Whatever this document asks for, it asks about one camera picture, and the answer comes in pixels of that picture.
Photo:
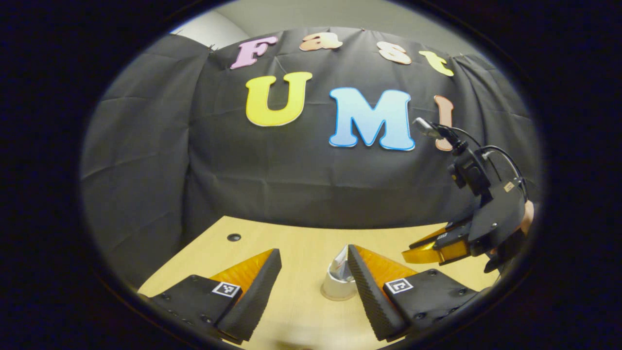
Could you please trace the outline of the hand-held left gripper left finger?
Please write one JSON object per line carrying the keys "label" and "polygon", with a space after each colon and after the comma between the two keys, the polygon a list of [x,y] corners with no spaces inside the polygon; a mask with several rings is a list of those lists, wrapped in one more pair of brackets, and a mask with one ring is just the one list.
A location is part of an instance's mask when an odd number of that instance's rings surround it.
{"label": "hand-held left gripper left finger", "polygon": [[280,251],[273,248],[210,278],[189,275],[147,299],[178,324],[242,343],[257,328],[281,268]]}

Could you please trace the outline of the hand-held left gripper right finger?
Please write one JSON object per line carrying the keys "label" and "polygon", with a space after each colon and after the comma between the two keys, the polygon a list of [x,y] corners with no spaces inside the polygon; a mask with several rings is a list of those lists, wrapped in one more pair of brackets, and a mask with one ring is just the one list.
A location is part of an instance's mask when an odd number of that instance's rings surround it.
{"label": "hand-held left gripper right finger", "polygon": [[347,253],[365,315],[379,341],[422,333],[478,295],[437,269],[416,272],[359,245],[348,245]]}

